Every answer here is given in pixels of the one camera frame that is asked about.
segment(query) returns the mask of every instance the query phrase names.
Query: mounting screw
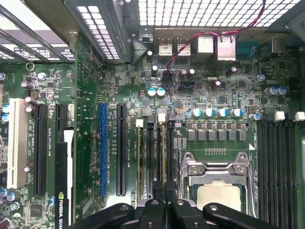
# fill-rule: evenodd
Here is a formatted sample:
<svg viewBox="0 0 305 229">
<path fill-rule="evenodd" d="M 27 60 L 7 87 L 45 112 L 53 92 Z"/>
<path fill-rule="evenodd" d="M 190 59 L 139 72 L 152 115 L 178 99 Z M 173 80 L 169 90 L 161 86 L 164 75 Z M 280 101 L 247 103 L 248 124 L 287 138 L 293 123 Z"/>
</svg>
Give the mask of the mounting screw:
<svg viewBox="0 0 305 229">
<path fill-rule="evenodd" d="M 178 200 L 178 201 L 177 201 L 177 204 L 178 204 L 178 205 L 183 205 L 183 204 L 184 204 L 184 201 L 183 201 L 183 200 Z"/>
<path fill-rule="evenodd" d="M 153 205 L 158 205 L 159 202 L 158 202 L 157 200 L 154 200 L 154 201 L 152 202 L 152 204 L 153 204 Z"/>
<path fill-rule="evenodd" d="M 210 205 L 210 209 L 211 209 L 212 211 L 217 211 L 217 210 L 218 210 L 218 207 L 215 206 L 215 205 Z"/>
<path fill-rule="evenodd" d="M 128 207 L 127 207 L 126 205 L 122 205 L 122 206 L 120 207 L 120 210 L 121 210 L 121 211 L 126 211 L 126 210 L 128 210 Z"/>
</svg>

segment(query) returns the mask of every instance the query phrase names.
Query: capacitor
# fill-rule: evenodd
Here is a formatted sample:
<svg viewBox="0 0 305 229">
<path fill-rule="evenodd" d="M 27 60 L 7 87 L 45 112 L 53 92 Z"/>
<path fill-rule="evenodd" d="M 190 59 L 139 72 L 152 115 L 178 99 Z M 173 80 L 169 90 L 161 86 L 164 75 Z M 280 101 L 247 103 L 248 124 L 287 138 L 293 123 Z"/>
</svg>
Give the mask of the capacitor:
<svg viewBox="0 0 305 229">
<path fill-rule="evenodd" d="M 153 65 L 152 66 L 152 75 L 156 75 L 158 73 L 158 66 L 157 65 Z"/>
<path fill-rule="evenodd" d="M 271 96 L 271 95 L 276 95 L 277 92 L 278 92 L 278 88 L 277 87 L 267 87 L 265 90 L 264 90 L 265 94 L 268 95 L 268 96 Z"/>
<path fill-rule="evenodd" d="M 32 90 L 34 89 L 34 84 L 33 83 L 30 83 L 30 82 L 26 82 L 26 81 L 22 81 L 21 82 L 21 87 L 25 88 L 25 89 L 29 89 L 29 90 Z"/>
<path fill-rule="evenodd" d="M 9 201 L 7 199 L 0 199 L 0 206 L 8 203 Z"/>
<path fill-rule="evenodd" d="M 214 115 L 214 111 L 211 108 L 207 108 L 204 111 L 204 116 L 210 118 Z"/>
<path fill-rule="evenodd" d="M 32 104 L 32 105 L 38 104 L 38 101 L 37 101 L 36 99 L 33 99 L 33 98 L 29 97 L 29 96 L 26 97 L 26 98 L 24 99 L 24 101 L 25 101 L 26 103 Z"/>
<path fill-rule="evenodd" d="M 16 200 L 18 199 L 19 197 L 21 196 L 21 191 L 16 189 L 12 192 L 10 192 L 7 196 L 6 196 L 6 199 L 8 201 L 13 201 L 13 200 Z"/>
<path fill-rule="evenodd" d="M 265 75 L 264 74 L 259 74 L 257 75 L 257 81 L 258 82 L 264 82 L 265 81 Z"/>
<path fill-rule="evenodd" d="M 27 106 L 27 107 L 25 108 L 25 111 L 26 111 L 27 113 L 32 113 L 32 112 L 34 111 L 34 107 L 32 107 L 32 106 Z"/>
<path fill-rule="evenodd" d="M 191 68 L 187 74 L 187 78 L 192 78 L 194 75 L 195 75 L 195 70 Z"/>
<path fill-rule="evenodd" d="M 159 97 L 165 96 L 165 89 L 162 88 L 162 87 L 160 87 L 160 88 L 157 90 L 157 95 L 158 95 Z"/>
<path fill-rule="evenodd" d="M 180 73 L 179 73 L 179 77 L 180 77 L 181 79 L 183 79 L 183 78 L 186 77 L 187 74 L 188 74 L 187 69 L 182 68 L 181 71 L 180 71 Z"/>
<path fill-rule="evenodd" d="M 148 89 L 147 94 L 148 94 L 150 97 L 153 97 L 153 96 L 155 96 L 155 94 L 156 94 L 156 90 L 155 90 L 154 88 L 151 87 L 150 89 Z"/>
<path fill-rule="evenodd" d="M 221 85 L 221 82 L 220 81 L 214 81 L 214 82 L 212 82 L 212 85 L 211 85 L 211 89 L 212 90 L 216 90 L 217 88 L 219 88 L 220 87 L 220 85 Z"/>
<path fill-rule="evenodd" d="M 217 81 L 217 80 L 218 80 L 217 77 L 207 77 L 206 78 L 207 82 L 213 82 L 213 81 Z"/>
<path fill-rule="evenodd" d="M 146 53 L 146 59 L 150 61 L 152 59 L 152 56 L 153 56 L 152 51 L 148 50 Z"/>
<path fill-rule="evenodd" d="M 46 73 L 38 73 L 37 74 L 37 79 L 38 80 L 45 80 L 46 77 L 47 77 Z"/>
<path fill-rule="evenodd" d="M 2 117 L 1 117 L 1 120 L 2 120 L 3 122 L 5 122 L 5 123 L 8 122 L 9 119 L 10 119 L 9 114 L 4 114 L 4 115 L 2 115 Z"/>
<path fill-rule="evenodd" d="M 231 111 L 231 116 L 234 117 L 234 118 L 238 118 L 240 116 L 243 116 L 243 111 L 239 108 L 233 109 Z"/>
<path fill-rule="evenodd" d="M 10 105 L 8 105 L 8 104 L 3 105 L 2 112 L 3 113 L 9 113 L 10 112 Z"/>
<path fill-rule="evenodd" d="M 261 114 L 250 114 L 249 119 L 252 121 L 258 121 L 262 119 Z"/>
<path fill-rule="evenodd" d="M 231 75 L 234 75 L 237 73 L 237 68 L 236 67 L 231 67 L 228 71 L 226 71 L 225 75 L 226 77 L 229 77 Z"/>
<path fill-rule="evenodd" d="M 217 116 L 220 118 L 224 118 L 228 115 L 228 110 L 225 108 L 221 108 L 217 110 Z"/>
<path fill-rule="evenodd" d="M 277 89 L 276 95 L 285 95 L 285 94 L 287 94 L 287 88 L 286 87 L 279 87 Z"/>
<path fill-rule="evenodd" d="M 16 211 L 18 209 L 19 209 L 19 203 L 18 202 L 11 203 L 11 205 L 10 205 L 10 210 L 11 211 Z"/>
<path fill-rule="evenodd" d="M 195 108 L 191 111 L 193 117 L 200 117 L 202 114 L 202 111 L 199 108 Z"/>
<path fill-rule="evenodd" d="M 5 198 L 12 191 L 14 191 L 13 188 L 2 188 L 2 189 L 0 189 L 0 197 Z"/>
</svg>

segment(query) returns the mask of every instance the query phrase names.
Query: pcie slot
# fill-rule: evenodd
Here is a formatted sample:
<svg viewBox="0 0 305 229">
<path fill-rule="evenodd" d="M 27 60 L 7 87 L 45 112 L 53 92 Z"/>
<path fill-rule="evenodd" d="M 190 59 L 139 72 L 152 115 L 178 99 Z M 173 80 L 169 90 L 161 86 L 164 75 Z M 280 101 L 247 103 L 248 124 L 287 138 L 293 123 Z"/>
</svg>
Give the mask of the pcie slot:
<svg viewBox="0 0 305 229">
<path fill-rule="evenodd" d="M 26 184 L 26 173 L 23 168 L 27 165 L 27 104 L 23 99 L 10 99 L 9 119 L 9 148 L 7 188 L 19 188 Z"/>
<path fill-rule="evenodd" d="M 34 195 L 44 196 L 47 186 L 48 105 L 34 110 Z"/>
<path fill-rule="evenodd" d="M 117 196 L 126 194 L 127 169 L 127 110 L 117 104 Z"/>
<path fill-rule="evenodd" d="M 101 190 L 100 196 L 104 197 L 106 195 L 106 185 L 107 185 L 107 133 L 108 133 L 108 120 L 107 104 L 100 104 L 101 110 L 101 147 L 100 147 L 100 159 L 101 159 Z"/>
<path fill-rule="evenodd" d="M 174 153 L 173 153 L 173 129 L 174 123 L 169 121 L 167 128 L 167 181 L 174 181 L 174 175 L 177 168 L 174 167 Z"/>
<path fill-rule="evenodd" d="M 147 171 L 148 171 L 148 190 L 149 195 L 153 194 L 152 183 L 153 183 L 153 170 L 154 170 L 154 137 L 153 137 L 153 120 L 147 124 Z"/>
<path fill-rule="evenodd" d="M 68 126 L 68 105 L 55 105 L 55 140 L 57 141 L 58 131 Z"/>
</svg>

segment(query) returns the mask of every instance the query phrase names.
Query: pci slot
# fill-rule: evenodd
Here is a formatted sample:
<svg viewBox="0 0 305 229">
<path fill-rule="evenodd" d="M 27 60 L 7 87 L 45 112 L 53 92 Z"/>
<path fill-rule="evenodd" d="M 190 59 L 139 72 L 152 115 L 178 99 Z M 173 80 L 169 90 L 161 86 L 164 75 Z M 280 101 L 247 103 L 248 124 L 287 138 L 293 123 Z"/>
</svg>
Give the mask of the pci slot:
<svg viewBox="0 0 305 229">
<path fill-rule="evenodd" d="M 27 183 L 23 171 L 27 165 L 27 106 L 23 99 L 10 99 L 7 188 L 19 188 Z"/>
<path fill-rule="evenodd" d="M 101 147 L 100 147 L 100 158 L 101 158 L 101 191 L 100 196 L 104 197 L 106 195 L 106 185 L 107 185 L 107 132 L 108 132 L 108 120 L 107 104 L 100 104 L 101 109 Z"/>
<path fill-rule="evenodd" d="M 48 105 L 36 104 L 34 110 L 34 195 L 47 189 Z"/>
<path fill-rule="evenodd" d="M 258 122 L 260 219 L 279 228 L 297 228 L 295 126 Z"/>
<path fill-rule="evenodd" d="M 126 194 L 127 173 L 127 109 L 117 104 L 117 196 Z"/>
<path fill-rule="evenodd" d="M 68 105 L 55 105 L 55 139 L 57 142 L 58 131 L 68 126 Z"/>
</svg>

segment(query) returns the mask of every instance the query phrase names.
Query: motherboard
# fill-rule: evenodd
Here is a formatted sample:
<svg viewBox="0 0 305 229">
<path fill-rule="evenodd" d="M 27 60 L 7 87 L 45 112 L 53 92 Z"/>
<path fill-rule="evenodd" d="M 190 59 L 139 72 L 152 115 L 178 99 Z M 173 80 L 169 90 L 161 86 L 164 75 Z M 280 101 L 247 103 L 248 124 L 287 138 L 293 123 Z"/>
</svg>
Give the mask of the motherboard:
<svg viewBox="0 0 305 229">
<path fill-rule="evenodd" d="M 66 228 L 173 181 L 199 209 L 219 202 L 303 228 L 297 58 L 287 50 L 262 62 L 246 47 L 235 62 L 178 58 L 167 71 L 157 55 L 103 65 L 80 35 L 75 67 L 0 65 L 0 186 L 15 187 L 1 217 L 13 229 Z M 15 184 L 11 129 L 27 148 L 16 152 Z"/>
</svg>

